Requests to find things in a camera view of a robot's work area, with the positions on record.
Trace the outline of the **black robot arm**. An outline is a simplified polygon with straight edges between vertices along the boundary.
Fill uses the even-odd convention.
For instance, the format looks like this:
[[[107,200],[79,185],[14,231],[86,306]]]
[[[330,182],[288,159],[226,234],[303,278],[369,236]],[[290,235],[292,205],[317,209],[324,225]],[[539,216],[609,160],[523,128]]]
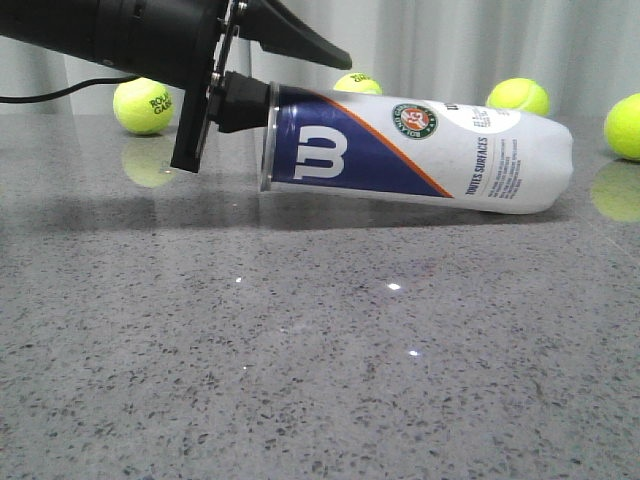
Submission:
[[[198,172],[210,123],[266,125],[268,84],[225,69],[234,38],[348,70],[350,55],[279,1],[4,1],[1,33],[183,90],[174,168]]]

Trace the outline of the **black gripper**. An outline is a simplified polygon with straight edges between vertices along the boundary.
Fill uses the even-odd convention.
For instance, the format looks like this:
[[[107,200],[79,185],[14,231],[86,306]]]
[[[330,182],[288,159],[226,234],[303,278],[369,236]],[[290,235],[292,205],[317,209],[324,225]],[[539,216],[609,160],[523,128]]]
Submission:
[[[206,144],[209,109],[223,100],[217,114],[222,133],[264,127],[271,87],[252,77],[226,71],[235,36],[256,41],[263,51],[349,70],[348,52],[335,46],[276,0],[196,1],[180,20],[178,53],[184,62],[183,104],[171,167],[196,173]]]

